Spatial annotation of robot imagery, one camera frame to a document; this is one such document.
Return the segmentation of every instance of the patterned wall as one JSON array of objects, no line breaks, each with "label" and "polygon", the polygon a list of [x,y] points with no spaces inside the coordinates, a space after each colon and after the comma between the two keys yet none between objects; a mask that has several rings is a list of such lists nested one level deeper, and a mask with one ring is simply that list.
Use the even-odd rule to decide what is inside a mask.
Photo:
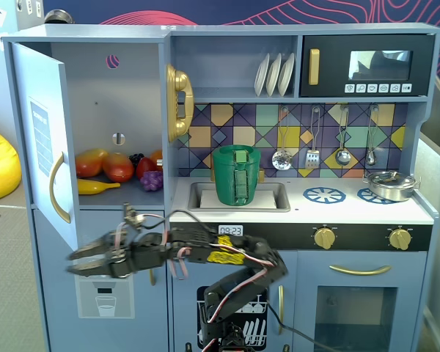
[{"label": "patterned wall", "polygon": [[[307,151],[312,147],[310,132],[312,105],[286,105],[289,114],[278,105],[208,104],[196,105],[194,119],[188,134],[179,138],[178,156],[180,176],[210,177],[210,154],[219,146],[245,144],[261,151],[260,166],[267,177],[362,177],[364,170],[398,169],[403,147],[407,104],[380,104],[378,126],[372,115],[371,128],[375,130],[373,146],[377,163],[366,165],[368,148],[369,104],[350,104],[345,147],[352,155],[349,165],[341,167],[335,161],[340,146],[341,121],[338,104],[319,105],[320,130],[316,147],[320,151],[320,167],[304,168]],[[282,146],[280,128],[285,133],[285,149],[292,156],[292,168],[277,171],[272,166],[272,155]],[[313,122],[313,130],[318,121]]]},{"label": "patterned wall", "polygon": [[440,26],[440,0],[45,0],[77,23],[234,24],[425,22]]}]

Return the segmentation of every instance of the colorful tile backsplash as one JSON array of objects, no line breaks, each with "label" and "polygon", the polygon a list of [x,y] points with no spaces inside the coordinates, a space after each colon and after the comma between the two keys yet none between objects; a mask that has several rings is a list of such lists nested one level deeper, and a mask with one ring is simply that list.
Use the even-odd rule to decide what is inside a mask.
[{"label": "colorful tile backsplash", "polygon": [[[281,109],[288,108],[288,116]],[[364,171],[399,169],[403,148],[407,104],[378,104],[378,127],[373,137],[376,165],[365,163],[369,135],[368,124],[375,127],[376,114],[370,104],[349,104],[345,148],[351,153],[349,165],[340,166],[335,154],[340,146],[339,104],[319,104],[320,129],[316,149],[320,151],[319,169],[304,168],[307,151],[312,148],[310,131],[311,110],[314,105],[273,104],[208,104],[196,105],[188,134],[177,140],[180,176],[210,177],[210,154],[229,144],[245,144],[261,151],[260,166],[267,177],[362,177]],[[313,120],[313,131],[318,119]],[[272,166],[272,155],[282,147],[281,130],[285,134],[284,147],[293,155],[292,168],[277,171]]]}]

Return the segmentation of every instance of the microwave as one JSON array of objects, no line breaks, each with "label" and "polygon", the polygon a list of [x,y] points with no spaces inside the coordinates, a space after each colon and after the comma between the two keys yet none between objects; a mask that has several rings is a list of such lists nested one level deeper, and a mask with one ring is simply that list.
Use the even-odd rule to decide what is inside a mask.
[{"label": "microwave", "polygon": [[435,36],[306,36],[301,97],[427,95]]}]

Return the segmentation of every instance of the digital clock display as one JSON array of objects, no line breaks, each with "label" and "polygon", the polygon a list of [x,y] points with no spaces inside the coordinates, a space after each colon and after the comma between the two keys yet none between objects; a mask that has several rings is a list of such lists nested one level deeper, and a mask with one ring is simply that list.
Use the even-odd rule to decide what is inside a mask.
[{"label": "digital clock display", "polygon": [[243,225],[219,225],[219,234],[220,235],[234,235],[234,236],[242,236],[243,235]]}]

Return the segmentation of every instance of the microwave buttons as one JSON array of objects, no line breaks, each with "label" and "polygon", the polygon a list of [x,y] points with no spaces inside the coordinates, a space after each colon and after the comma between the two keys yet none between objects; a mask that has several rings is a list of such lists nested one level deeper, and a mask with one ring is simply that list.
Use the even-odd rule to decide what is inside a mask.
[{"label": "microwave buttons", "polygon": [[367,91],[369,93],[376,93],[378,91],[378,85],[377,84],[368,84]]},{"label": "microwave buttons", "polygon": [[399,93],[401,91],[401,85],[399,83],[391,85],[391,93]]},{"label": "microwave buttons", "polygon": [[357,84],[357,93],[365,93],[367,90],[366,84]]},{"label": "microwave buttons", "polygon": [[378,93],[387,93],[389,90],[389,84],[380,84],[379,88],[378,88]]},{"label": "microwave buttons", "polygon": [[405,83],[403,84],[403,87],[401,88],[401,92],[403,93],[410,93],[412,90],[412,83]]},{"label": "microwave buttons", "polygon": [[345,93],[353,93],[355,91],[355,84],[346,84]]}]

